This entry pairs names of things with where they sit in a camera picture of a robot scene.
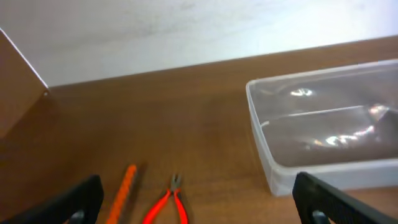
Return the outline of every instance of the plastic bin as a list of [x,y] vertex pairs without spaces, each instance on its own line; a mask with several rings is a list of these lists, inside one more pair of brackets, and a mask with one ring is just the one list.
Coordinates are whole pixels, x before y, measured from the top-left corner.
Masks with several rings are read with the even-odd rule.
[[252,130],[274,195],[305,171],[339,189],[398,185],[398,60],[251,80]]

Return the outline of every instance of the red-handled pliers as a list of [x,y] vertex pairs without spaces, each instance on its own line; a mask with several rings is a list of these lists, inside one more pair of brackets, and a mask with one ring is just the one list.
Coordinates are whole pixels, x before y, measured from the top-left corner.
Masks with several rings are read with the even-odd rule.
[[177,205],[178,214],[180,215],[181,224],[188,224],[187,211],[185,210],[181,201],[181,176],[173,175],[170,189],[166,190],[166,194],[160,198],[159,201],[149,210],[144,218],[143,224],[151,224],[156,215],[161,211],[164,205],[167,203],[167,199],[171,195],[174,195],[175,204]]

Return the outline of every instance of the orange tool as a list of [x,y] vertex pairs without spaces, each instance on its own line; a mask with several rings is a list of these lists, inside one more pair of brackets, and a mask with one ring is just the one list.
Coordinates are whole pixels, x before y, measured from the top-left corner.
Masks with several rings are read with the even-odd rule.
[[124,175],[122,184],[116,195],[116,198],[112,204],[111,213],[106,221],[106,224],[117,224],[121,216],[124,205],[126,204],[126,199],[130,194],[131,187],[134,182],[134,177],[136,176],[137,167],[131,165],[127,168],[126,174]]
[[152,223],[153,219],[161,211],[161,209],[167,203],[167,199],[169,199],[171,195],[174,196],[175,204],[177,205],[177,210],[180,215],[181,224],[188,224],[187,211],[185,210],[181,201],[180,185],[181,185],[181,176],[173,175],[170,189],[167,189],[166,194],[163,197],[161,197],[160,200],[157,201],[156,204],[149,210],[149,212],[144,218],[144,221],[142,222],[143,224]]

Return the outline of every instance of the black object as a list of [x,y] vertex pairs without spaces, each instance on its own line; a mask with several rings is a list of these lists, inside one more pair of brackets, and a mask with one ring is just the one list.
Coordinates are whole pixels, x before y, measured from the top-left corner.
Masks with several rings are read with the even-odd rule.
[[92,175],[68,192],[41,203],[1,224],[94,224],[104,191],[98,175]]
[[296,176],[293,198],[304,224],[330,223],[329,219],[338,224],[398,224],[398,220],[305,172]]

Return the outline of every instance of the brown wooden panel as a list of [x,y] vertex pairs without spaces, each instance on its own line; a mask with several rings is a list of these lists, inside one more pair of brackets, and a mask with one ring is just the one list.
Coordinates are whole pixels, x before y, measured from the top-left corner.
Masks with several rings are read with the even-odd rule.
[[0,32],[0,138],[45,91],[29,65]]
[[[104,223],[127,165],[146,163],[127,223],[141,223],[174,172],[192,223],[300,223],[293,198],[269,192],[247,81],[397,57],[389,37],[51,88],[0,144],[0,219],[99,174]],[[349,194],[398,218],[398,187]],[[170,201],[156,223],[177,219]]]

